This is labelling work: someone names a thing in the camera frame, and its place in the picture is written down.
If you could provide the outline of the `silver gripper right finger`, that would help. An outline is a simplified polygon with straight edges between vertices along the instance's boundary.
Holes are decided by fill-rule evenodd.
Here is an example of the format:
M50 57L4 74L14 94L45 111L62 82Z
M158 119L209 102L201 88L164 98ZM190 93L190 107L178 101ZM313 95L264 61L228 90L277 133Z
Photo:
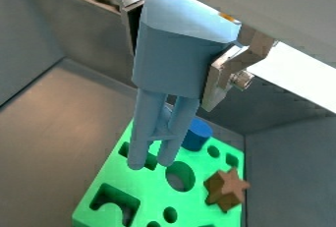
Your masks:
M210 112L224 100L234 86L249 87L253 75L245 69L260 62L269 54L274 39L246 25L237 35L238 51L226 51L210 64L201 107Z

